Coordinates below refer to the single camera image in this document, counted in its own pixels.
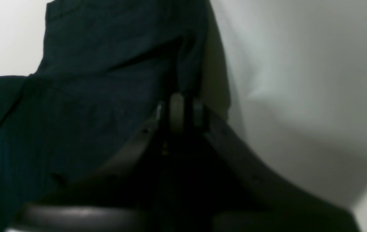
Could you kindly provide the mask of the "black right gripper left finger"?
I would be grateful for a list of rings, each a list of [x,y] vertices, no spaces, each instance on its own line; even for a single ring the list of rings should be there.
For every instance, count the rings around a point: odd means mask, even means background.
[[[155,232],[150,201],[164,140],[184,131],[185,98],[158,104],[136,134],[81,181],[26,204],[8,232]]]

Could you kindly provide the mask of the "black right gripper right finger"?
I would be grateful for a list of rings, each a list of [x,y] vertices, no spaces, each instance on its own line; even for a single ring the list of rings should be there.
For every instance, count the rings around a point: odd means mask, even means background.
[[[201,100],[193,99],[194,130],[229,167],[260,210],[227,210],[213,217],[215,232],[358,232],[346,210],[276,174]]]

